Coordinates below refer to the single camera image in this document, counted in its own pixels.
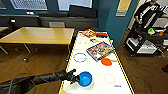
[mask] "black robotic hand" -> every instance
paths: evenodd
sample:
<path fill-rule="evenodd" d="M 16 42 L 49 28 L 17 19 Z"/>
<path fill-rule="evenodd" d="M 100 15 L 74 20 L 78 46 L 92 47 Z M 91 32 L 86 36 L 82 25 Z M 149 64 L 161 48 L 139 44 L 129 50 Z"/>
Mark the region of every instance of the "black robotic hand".
<path fill-rule="evenodd" d="M 66 73 L 66 71 L 62 72 L 63 75 L 62 74 L 60 75 L 60 80 L 61 81 L 64 81 L 64 80 L 71 81 L 70 84 L 79 82 L 80 81 L 79 75 L 77 76 L 73 75 L 74 72 L 76 72 L 76 69 L 73 69 L 69 71 L 68 73 Z"/>

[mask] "blue bowl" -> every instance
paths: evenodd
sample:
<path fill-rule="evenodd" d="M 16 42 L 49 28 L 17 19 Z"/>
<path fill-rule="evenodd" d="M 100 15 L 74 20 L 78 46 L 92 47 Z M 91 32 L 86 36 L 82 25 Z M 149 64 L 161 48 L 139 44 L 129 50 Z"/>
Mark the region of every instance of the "blue bowl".
<path fill-rule="evenodd" d="M 82 87 L 89 86 L 92 83 L 92 75 L 89 72 L 82 72 L 79 74 L 80 81 L 78 84 Z"/>

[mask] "red object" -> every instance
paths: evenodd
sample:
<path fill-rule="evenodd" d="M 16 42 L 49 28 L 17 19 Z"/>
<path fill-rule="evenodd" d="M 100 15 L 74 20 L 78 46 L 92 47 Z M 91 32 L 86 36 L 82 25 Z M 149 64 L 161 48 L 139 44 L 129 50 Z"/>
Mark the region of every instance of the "red object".
<path fill-rule="evenodd" d="M 85 35 L 86 37 L 90 38 L 96 35 L 96 32 L 93 31 L 92 29 L 87 29 L 85 31 L 82 32 L 83 35 Z"/>
<path fill-rule="evenodd" d="M 110 66 L 110 65 L 112 65 L 112 62 L 111 62 L 111 60 L 110 60 L 109 58 L 103 58 L 103 59 L 101 59 L 101 63 L 102 63 L 103 65 L 105 65 L 105 66 Z"/>

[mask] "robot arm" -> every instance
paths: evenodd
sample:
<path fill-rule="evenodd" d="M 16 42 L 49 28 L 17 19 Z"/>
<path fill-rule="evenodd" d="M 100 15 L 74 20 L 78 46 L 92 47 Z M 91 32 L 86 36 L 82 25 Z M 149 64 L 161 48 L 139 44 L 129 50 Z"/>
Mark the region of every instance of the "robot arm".
<path fill-rule="evenodd" d="M 75 76 L 73 73 L 76 69 L 66 72 L 62 70 L 56 73 L 49 73 L 37 76 L 22 77 L 5 81 L 0 84 L 0 94 L 23 94 L 30 91 L 35 85 L 43 84 L 51 81 L 70 81 L 70 84 L 79 82 L 79 75 Z"/>

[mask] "window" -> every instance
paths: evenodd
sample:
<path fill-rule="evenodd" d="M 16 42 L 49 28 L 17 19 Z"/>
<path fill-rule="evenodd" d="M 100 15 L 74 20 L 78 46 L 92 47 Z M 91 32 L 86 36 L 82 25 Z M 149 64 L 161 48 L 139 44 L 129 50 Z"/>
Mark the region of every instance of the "window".
<path fill-rule="evenodd" d="M 10 0 L 15 9 L 47 10 L 45 0 Z"/>
<path fill-rule="evenodd" d="M 0 9 L 6 9 L 5 5 L 3 4 L 2 0 L 0 0 Z"/>
<path fill-rule="evenodd" d="M 69 5 L 92 8 L 92 0 L 58 0 L 59 10 L 69 10 Z"/>

